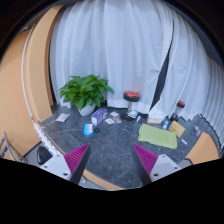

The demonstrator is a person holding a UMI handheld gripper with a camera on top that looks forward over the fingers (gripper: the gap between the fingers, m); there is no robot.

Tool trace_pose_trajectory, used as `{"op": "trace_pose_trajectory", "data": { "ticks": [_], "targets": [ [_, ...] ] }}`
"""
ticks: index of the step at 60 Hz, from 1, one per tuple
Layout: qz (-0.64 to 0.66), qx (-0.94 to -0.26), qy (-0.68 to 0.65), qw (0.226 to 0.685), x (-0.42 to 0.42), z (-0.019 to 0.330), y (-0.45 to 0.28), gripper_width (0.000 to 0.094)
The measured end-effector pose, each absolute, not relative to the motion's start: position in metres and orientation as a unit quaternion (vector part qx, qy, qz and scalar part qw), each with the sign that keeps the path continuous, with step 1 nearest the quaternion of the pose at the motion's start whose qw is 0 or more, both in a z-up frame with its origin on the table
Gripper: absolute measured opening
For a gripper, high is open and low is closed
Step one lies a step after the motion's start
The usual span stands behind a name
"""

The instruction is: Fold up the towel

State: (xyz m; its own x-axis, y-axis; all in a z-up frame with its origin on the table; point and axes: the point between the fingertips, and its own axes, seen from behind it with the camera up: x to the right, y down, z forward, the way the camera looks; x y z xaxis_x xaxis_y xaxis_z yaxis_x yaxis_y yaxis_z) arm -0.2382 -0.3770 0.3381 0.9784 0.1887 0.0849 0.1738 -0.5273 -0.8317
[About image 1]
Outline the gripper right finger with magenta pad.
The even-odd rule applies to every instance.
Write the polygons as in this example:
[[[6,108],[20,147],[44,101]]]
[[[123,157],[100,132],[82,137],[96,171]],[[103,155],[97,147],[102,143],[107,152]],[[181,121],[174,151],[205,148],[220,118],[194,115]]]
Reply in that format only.
[[[136,144],[133,145],[131,153],[142,184],[150,184],[150,174],[152,172],[153,167],[155,166],[158,156]]]

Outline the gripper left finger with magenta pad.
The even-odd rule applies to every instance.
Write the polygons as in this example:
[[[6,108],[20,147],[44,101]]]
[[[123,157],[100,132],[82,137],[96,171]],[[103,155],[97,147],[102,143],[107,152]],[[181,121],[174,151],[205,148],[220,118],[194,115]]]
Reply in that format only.
[[[87,143],[64,155],[65,161],[71,171],[70,181],[79,184],[85,166],[91,153],[90,144]]]

